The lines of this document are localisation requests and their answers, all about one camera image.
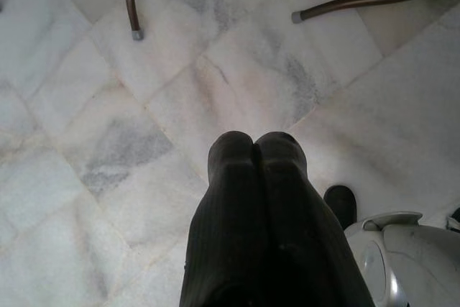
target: floor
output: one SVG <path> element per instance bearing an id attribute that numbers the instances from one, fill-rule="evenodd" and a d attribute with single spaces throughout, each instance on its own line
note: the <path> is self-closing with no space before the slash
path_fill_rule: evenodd
<path id="1" fill-rule="evenodd" d="M 359 217 L 460 204 L 460 0 L 0 0 L 0 306 L 177 306 L 208 149 L 291 133 Z"/>

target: shoe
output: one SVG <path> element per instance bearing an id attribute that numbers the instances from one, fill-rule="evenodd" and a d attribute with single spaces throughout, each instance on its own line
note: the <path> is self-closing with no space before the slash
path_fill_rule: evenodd
<path id="1" fill-rule="evenodd" d="M 332 186 L 324 193 L 323 199 L 336 215 L 343 230 L 358 221 L 357 201 L 348 187 Z"/>
<path id="2" fill-rule="evenodd" d="M 460 208 L 458 208 L 450 217 L 447 217 L 447 227 L 456 233 L 460 233 Z"/>

